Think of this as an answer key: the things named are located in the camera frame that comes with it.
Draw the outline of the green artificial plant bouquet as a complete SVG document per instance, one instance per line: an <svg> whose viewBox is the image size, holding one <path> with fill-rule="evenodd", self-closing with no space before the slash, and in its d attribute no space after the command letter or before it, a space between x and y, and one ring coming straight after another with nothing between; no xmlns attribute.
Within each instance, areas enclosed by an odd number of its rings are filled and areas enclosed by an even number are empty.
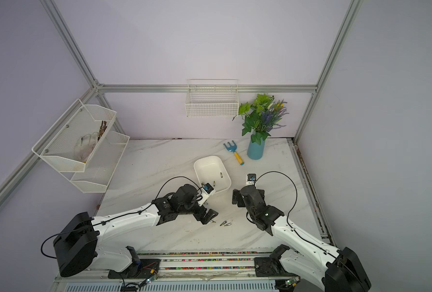
<svg viewBox="0 0 432 292"><path fill-rule="evenodd" d="M233 120L241 116L243 119L242 136L250 134L252 143L261 145L270 137L272 130L285 127L280 121L288 114L286 101L275 100L269 94L257 94L252 102L241 103Z"/></svg>

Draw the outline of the white perforated metal shelf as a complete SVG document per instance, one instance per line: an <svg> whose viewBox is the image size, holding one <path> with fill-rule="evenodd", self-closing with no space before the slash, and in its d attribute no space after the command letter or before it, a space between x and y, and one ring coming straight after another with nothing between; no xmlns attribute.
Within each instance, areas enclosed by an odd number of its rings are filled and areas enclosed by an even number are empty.
<svg viewBox="0 0 432 292"><path fill-rule="evenodd" d="M98 132L103 120L107 121L107 129L92 154L86 163L76 161L74 146L78 139ZM84 172L115 121L115 111L99 105L84 104L77 99L32 147L32 152L59 173Z"/></svg>

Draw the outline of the white plastic storage box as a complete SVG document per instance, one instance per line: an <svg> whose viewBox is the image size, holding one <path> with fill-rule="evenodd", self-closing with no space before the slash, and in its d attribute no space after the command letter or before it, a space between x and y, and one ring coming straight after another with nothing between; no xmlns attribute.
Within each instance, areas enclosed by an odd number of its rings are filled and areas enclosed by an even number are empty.
<svg viewBox="0 0 432 292"><path fill-rule="evenodd" d="M232 184L223 161L218 156L200 158L194 163L194 170L200 184L210 183L214 187L212 195L227 191Z"/></svg>

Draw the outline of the teal cylindrical vase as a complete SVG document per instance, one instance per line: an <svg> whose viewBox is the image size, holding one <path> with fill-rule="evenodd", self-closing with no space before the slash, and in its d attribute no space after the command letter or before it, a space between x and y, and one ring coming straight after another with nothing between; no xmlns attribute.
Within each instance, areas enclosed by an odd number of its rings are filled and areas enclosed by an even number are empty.
<svg viewBox="0 0 432 292"><path fill-rule="evenodd" d="M263 157L265 149L265 140L258 132L253 132L250 137L247 155L252 160L259 160Z"/></svg>

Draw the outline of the brown twigs in shelf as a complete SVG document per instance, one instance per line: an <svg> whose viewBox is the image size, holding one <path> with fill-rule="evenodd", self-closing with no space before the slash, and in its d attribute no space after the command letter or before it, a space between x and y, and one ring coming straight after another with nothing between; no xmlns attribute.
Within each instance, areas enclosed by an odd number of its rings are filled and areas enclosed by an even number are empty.
<svg viewBox="0 0 432 292"><path fill-rule="evenodd" d="M104 135L106 129L107 129L107 121L103 120L101 122L100 129L98 131L98 138L97 138L98 141L100 141L100 139Z"/></svg>

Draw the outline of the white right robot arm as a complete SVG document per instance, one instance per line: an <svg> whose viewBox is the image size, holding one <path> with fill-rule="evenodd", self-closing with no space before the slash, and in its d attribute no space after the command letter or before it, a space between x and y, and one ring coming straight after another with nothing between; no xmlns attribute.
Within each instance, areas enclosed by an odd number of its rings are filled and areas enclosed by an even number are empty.
<svg viewBox="0 0 432 292"><path fill-rule="evenodd" d="M282 243L265 263L262 277L295 274L324 292L368 292L372 285L357 254L350 248L327 244L265 202L264 191L254 185L233 190L233 204L246 209L248 220Z"/></svg>

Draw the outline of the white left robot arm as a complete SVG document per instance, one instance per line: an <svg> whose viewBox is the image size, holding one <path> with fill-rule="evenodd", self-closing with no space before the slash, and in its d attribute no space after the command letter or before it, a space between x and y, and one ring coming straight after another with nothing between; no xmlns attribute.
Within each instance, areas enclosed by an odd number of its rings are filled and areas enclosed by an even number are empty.
<svg viewBox="0 0 432 292"><path fill-rule="evenodd" d="M185 184L176 192L127 212L97 217L87 212L75 215L61 232L54 235L53 247L60 276L71 277L87 269L137 270L139 257L135 249L110 242L139 229L174 221L179 215L193 215L196 221L207 225L218 215L204 206L214 192L209 183L198 189Z"/></svg>

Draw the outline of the aluminium frame post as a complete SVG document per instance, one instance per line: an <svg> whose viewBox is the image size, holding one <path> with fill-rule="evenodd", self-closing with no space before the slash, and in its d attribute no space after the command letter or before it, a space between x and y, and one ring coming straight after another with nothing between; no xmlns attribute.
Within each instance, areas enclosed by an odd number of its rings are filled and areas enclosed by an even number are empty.
<svg viewBox="0 0 432 292"><path fill-rule="evenodd" d="M73 34L68 28L68 25L66 24L64 18L62 17L62 14L57 7L55 1L52 0L41 0L40 1L44 9L46 10L48 17L51 19L51 21L54 24L54 27L58 31L61 39L65 43L67 49L69 50L70 54L72 55L75 63L77 64L78 68L80 69L80 72L84 76L85 80L87 81L87 84L89 86L89 91L93 93L93 96L98 100L100 106L108 108L109 110L112 109L109 101L105 97L105 93L102 93L100 88L102 84L97 80L97 78L94 76L93 71L91 70L86 58L84 57L79 45L77 44L76 40L74 39Z"/></svg>

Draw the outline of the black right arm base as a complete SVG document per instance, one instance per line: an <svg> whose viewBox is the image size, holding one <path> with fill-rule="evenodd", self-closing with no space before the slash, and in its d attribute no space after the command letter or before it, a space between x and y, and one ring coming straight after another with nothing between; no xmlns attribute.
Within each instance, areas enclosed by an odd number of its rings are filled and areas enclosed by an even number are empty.
<svg viewBox="0 0 432 292"><path fill-rule="evenodd" d="M279 245L268 257L256 257L254 259L255 274L257 277L288 277L297 276L289 273L281 265L281 256L290 250L287 245Z"/></svg>

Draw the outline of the blue yellow toy rake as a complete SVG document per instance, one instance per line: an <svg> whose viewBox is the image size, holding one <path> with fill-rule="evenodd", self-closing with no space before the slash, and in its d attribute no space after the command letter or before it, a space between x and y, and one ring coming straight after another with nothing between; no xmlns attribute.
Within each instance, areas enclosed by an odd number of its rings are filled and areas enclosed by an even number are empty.
<svg viewBox="0 0 432 292"><path fill-rule="evenodd" d="M225 148L227 149L227 151L231 152L234 154L236 160L238 161L238 163L240 165L244 165L245 162L243 161L243 159L241 158L241 156L237 153L237 144L234 141L231 142L227 142L223 144L225 146Z"/></svg>

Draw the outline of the aluminium rail base frame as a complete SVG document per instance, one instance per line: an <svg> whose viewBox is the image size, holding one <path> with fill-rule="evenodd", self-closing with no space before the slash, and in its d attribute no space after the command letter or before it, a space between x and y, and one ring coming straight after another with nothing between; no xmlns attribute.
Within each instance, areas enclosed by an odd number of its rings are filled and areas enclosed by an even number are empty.
<svg viewBox="0 0 432 292"><path fill-rule="evenodd" d="M109 271L85 271L70 278L56 277L50 290L52 292L297 292L305 289L305 283L313 285L299 276L257 277L254 259L268 257L270 254L254 251L144 254L142 259L161 260L159 272L151 280L109 279Z"/></svg>

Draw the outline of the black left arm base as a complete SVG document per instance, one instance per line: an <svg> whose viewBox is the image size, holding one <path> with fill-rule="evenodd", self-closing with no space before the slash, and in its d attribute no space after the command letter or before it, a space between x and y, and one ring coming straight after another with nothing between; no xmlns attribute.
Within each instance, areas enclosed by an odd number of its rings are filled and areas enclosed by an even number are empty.
<svg viewBox="0 0 432 292"><path fill-rule="evenodd" d="M160 259L140 259L132 246L126 247L132 258L131 264L122 272L110 270L109 279L144 279L151 280L160 269Z"/></svg>

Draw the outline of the clear bag in shelf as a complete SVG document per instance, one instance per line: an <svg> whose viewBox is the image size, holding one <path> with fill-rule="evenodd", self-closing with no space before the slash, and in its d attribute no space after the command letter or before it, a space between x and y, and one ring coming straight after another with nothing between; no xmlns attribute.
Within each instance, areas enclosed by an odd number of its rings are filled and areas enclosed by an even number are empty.
<svg viewBox="0 0 432 292"><path fill-rule="evenodd" d="M78 139L74 146L74 159L86 163L99 141L99 133L87 134Z"/></svg>

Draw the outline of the lower white mesh shelf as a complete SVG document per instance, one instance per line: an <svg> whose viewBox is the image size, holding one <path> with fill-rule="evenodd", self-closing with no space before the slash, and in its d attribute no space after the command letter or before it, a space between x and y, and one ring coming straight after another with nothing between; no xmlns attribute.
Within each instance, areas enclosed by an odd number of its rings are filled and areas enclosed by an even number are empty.
<svg viewBox="0 0 432 292"><path fill-rule="evenodd" d="M84 172L75 173L70 182L82 193L105 193L130 137L110 131Z"/></svg>

